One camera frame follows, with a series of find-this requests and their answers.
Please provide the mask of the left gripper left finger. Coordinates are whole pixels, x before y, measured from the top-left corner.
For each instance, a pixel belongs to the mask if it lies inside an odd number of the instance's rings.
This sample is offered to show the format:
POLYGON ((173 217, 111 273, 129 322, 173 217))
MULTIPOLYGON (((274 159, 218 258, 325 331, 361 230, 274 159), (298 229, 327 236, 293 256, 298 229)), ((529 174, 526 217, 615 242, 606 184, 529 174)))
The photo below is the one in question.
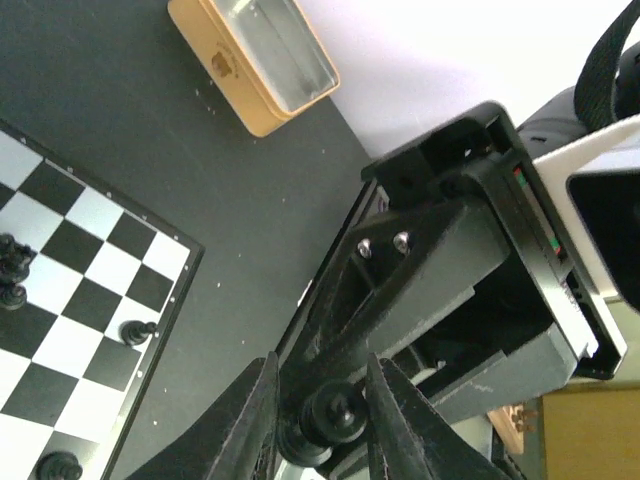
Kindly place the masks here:
POLYGON ((256 358, 203 414, 207 479, 272 479, 279 408, 278 357, 256 358))

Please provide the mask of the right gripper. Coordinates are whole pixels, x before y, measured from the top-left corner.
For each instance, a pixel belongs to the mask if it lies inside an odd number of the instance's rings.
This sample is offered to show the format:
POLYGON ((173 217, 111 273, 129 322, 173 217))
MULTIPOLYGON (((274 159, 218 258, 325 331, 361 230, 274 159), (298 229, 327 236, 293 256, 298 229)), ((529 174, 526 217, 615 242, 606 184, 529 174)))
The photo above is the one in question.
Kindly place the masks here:
POLYGON ((626 345, 506 111, 482 103, 362 172, 388 208, 348 230, 281 370, 357 379, 409 346, 457 380, 485 367, 539 395, 609 380, 626 345))

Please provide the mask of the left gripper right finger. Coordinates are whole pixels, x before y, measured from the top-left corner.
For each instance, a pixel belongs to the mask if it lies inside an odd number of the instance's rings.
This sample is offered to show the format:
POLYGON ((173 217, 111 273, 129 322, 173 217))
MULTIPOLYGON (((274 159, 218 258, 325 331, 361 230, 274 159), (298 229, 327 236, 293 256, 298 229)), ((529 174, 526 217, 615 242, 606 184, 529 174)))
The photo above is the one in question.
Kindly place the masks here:
POLYGON ((372 479, 500 477, 500 470, 446 423, 393 361, 368 357, 365 390, 372 479))

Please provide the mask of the black piece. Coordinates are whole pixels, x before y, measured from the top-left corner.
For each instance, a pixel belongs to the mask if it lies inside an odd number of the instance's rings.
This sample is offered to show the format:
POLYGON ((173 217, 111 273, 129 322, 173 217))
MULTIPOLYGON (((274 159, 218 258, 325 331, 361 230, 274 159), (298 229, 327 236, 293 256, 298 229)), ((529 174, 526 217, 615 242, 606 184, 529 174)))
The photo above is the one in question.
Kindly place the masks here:
POLYGON ((318 467, 331 458, 335 447, 357 440, 367 422, 368 407, 361 390, 345 381, 325 383, 296 412, 281 417, 279 452, 293 465, 318 467))

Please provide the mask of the black pawn edge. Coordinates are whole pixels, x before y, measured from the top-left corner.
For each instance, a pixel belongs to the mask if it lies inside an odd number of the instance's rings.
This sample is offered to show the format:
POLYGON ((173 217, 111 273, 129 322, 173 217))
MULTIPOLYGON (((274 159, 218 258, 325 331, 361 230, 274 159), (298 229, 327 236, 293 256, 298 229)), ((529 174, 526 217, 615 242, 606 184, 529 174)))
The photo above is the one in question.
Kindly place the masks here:
POLYGON ((146 340, 157 331, 156 322, 142 322, 131 320, 122 324, 120 336, 122 341, 129 346, 144 344, 146 340))

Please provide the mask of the black pawn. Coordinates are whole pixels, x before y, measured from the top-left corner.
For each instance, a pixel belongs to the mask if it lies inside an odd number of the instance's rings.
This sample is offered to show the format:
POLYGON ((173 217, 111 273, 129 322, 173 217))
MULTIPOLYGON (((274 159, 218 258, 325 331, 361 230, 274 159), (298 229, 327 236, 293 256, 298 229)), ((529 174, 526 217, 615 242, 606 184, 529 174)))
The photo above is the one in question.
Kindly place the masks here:
POLYGON ((42 458, 36 467, 38 480, 79 480, 84 473, 77 456, 55 451, 42 458))

